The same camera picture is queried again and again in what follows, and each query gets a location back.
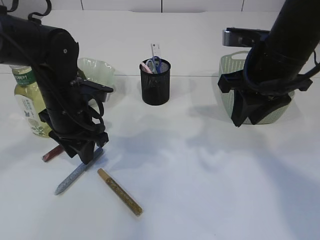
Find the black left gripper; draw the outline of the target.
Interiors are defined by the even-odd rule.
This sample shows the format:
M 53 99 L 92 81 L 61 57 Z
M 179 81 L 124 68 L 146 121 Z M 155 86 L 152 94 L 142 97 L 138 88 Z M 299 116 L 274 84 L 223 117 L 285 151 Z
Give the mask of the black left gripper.
M 77 129 L 68 133 L 54 129 L 46 109 L 39 113 L 39 118 L 51 128 L 48 136 L 61 145 L 70 158 L 78 155 L 85 165 L 93 160 L 95 145 L 102 148 L 109 141 L 106 132 L 90 131 L 77 124 Z

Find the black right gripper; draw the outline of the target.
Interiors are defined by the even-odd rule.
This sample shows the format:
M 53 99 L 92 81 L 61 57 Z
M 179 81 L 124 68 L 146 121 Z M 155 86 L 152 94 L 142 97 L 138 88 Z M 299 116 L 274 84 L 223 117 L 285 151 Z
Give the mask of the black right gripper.
M 267 72 L 258 74 L 238 70 L 224 73 L 218 80 L 222 93 L 234 90 L 233 110 L 231 120 L 240 127 L 249 118 L 252 125 L 265 125 L 276 122 L 289 107 L 292 98 L 283 96 L 292 91 L 305 92 L 313 84 L 310 78 L 289 71 Z M 262 96 L 276 96 L 258 106 L 258 100 L 251 92 Z

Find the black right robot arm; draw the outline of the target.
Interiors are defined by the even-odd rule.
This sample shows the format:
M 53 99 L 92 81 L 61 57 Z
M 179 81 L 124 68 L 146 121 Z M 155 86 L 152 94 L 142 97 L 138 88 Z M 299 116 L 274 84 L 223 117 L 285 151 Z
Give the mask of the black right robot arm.
M 256 125 L 291 103 L 290 93 L 306 91 L 319 65 L 306 73 L 306 64 L 320 41 L 320 3 L 287 0 L 270 30 L 228 27 L 226 47 L 249 48 L 242 70 L 224 73 L 218 87 L 233 92 L 231 120 L 236 127 L 246 120 Z

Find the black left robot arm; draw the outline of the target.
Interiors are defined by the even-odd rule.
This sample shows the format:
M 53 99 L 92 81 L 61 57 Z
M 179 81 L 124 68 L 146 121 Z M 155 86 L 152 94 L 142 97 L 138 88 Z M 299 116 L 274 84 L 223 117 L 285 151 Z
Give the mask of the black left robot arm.
M 113 89 L 85 79 L 78 56 L 79 44 L 67 30 L 1 13 L 0 62 L 31 67 L 45 104 L 39 118 L 51 128 L 49 136 L 69 157 L 88 164 L 95 147 L 109 140 L 103 103 Z

